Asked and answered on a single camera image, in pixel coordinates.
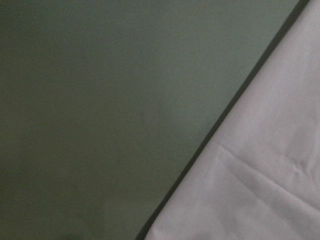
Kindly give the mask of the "pink Snoopy t-shirt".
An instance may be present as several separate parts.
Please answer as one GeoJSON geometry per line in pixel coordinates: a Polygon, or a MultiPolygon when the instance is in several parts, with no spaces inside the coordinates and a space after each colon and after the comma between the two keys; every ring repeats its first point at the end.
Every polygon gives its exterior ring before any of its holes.
{"type": "Polygon", "coordinates": [[[310,1],[232,107],[148,240],[320,237],[320,3],[310,1]]]}

